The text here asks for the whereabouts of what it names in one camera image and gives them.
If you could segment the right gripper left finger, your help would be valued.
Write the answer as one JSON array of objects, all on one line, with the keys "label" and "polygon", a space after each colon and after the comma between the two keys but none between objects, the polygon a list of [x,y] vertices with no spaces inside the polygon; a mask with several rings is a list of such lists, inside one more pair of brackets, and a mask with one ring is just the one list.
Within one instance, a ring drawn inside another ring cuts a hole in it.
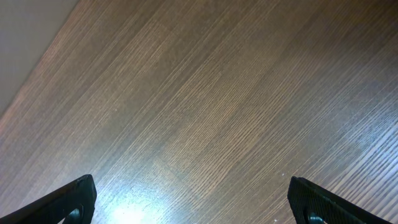
[{"label": "right gripper left finger", "polygon": [[46,196],[1,218],[1,223],[90,224],[97,192],[93,176],[85,174]]}]

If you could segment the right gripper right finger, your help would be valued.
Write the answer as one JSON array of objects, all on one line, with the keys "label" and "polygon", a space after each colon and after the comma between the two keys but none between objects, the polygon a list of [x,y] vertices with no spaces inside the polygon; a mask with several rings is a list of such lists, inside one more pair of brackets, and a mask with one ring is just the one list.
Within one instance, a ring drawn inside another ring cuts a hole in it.
[{"label": "right gripper right finger", "polygon": [[391,224],[303,177],[291,178],[287,198],[298,224]]}]

